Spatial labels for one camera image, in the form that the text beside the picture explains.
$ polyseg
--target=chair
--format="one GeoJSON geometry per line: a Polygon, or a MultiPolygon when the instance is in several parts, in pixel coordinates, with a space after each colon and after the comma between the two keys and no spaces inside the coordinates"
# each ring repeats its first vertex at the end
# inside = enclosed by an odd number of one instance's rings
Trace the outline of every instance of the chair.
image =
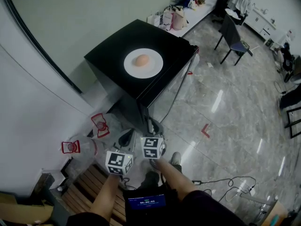
{"type": "Polygon", "coordinates": [[[228,57],[230,52],[232,50],[234,50],[239,53],[239,58],[234,65],[234,66],[236,66],[237,63],[240,61],[241,57],[249,50],[250,46],[246,42],[240,40],[240,36],[236,29],[235,23],[233,22],[233,20],[231,19],[231,17],[228,14],[226,14],[226,16],[225,16],[225,19],[224,19],[224,22],[222,23],[222,28],[221,28],[220,32],[222,33],[222,36],[221,36],[220,40],[218,41],[214,50],[217,49],[222,38],[224,37],[228,46],[230,47],[230,51],[227,53],[225,58],[221,61],[221,64],[225,61],[225,59],[228,57]]]}

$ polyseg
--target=gray tiled floor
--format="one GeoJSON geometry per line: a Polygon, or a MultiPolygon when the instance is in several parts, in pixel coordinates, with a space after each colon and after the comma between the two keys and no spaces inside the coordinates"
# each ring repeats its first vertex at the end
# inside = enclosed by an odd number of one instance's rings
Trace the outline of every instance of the gray tiled floor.
{"type": "MultiPolygon", "coordinates": [[[[183,174],[192,180],[254,177],[256,197],[274,199],[277,196],[287,209],[296,210],[301,203],[301,198],[296,197],[300,188],[295,180],[300,139],[289,139],[288,130],[284,130],[287,119],[285,115],[278,115],[279,94],[274,81],[283,89],[292,84],[283,83],[271,51],[245,26],[239,27],[242,39],[251,48],[262,46],[253,51],[253,57],[245,54],[237,66],[233,66],[238,58],[234,52],[221,65],[219,62],[229,48],[222,40],[214,51],[221,25],[213,24],[211,19],[207,17],[185,36],[191,44],[199,46],[200,62],[193,69],[193,75],[185,79],[175,104],[162,122],[167,144],[164,157],[169,160],[173,152],[179,151],[183,174]],[[214,110],[218,95],[221,100],[214,110]],[[206,124],[210,138],[201,133],[206,124]]],[[[139,150],[140,147],[136,147],[135,154],[140,155],[139,150]]],[[[130,185],[135,187],[144,179],[139,170],[141,161],[139,156],[127,174],[131,178],[130,185]]],[[[240,187],[243,182],[244,189],[254,184],[251,178],[236,178],[234,186],[240,187]]],[[[230,189],[225,181],[200,186],[201,190],[207,188],[212,190],[216,200],[230,189]]],[[[261,205],[236,194],[237,190],[230,191],[228,201],[224,198],[221,203],[250,223],[261,205]]]]}

